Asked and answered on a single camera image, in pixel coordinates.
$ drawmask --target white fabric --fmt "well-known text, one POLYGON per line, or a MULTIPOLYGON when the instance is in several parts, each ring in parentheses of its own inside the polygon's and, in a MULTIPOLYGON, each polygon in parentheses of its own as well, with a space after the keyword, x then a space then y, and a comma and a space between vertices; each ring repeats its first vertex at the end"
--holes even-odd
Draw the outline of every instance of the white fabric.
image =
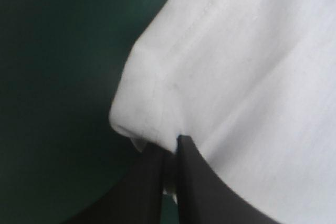
POLYGON ((135 43, 112 127, 175 151, 277 221, 336 223, 336 0, 169 0, 135 43))

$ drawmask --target green wall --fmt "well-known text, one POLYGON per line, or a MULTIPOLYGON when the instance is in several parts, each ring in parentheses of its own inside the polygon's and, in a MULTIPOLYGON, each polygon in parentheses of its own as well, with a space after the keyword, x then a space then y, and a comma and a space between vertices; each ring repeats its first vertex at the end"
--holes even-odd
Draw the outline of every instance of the green wall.
MULTIPOLYGON (((166 0, 0 0, 0 223, 58 223, 138 157, 108 112, 166 0)), ((177 223, 170 198, 162 223, 177 223)))

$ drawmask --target black object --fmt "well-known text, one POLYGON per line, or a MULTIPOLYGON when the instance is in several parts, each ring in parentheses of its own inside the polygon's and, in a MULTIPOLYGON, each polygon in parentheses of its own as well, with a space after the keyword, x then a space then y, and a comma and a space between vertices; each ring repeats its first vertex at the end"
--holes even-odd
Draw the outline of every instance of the black object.
POLYGON ((181 224, 278 224, 224 184, 189 136, 177 139, 177 161, 148 143, 116 186, 64 224, 158 224, 163 181, 174 177, 181 224))
POLYGON ((148 143, 129 173, 92 206, 64 224, 160 223, 165 151, 148 143))
POLYGON ((277 224, 225 185, 189 136, 180 136, 177 146, 181 224, 277 224))

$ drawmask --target cotton cloth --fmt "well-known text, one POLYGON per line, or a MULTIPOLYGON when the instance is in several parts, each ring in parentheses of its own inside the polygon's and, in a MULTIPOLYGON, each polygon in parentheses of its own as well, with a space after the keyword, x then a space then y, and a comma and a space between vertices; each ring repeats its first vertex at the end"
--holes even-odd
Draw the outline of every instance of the cotton cloth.
POLYGON ((336 0, 168 0, 129 55, 110 122, 171 152, 190 135, 281 223, 336 223, 336 0))

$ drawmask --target white t-shirt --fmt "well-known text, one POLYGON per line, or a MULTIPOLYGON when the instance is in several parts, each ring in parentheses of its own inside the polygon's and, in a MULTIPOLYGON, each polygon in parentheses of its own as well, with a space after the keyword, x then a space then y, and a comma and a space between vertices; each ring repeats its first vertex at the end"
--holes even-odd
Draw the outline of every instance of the white t-shirt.
POLYGON ((336 0, 168 0, 114 98, 119 133, 216 174, 285 224, 336 223, 336 0))

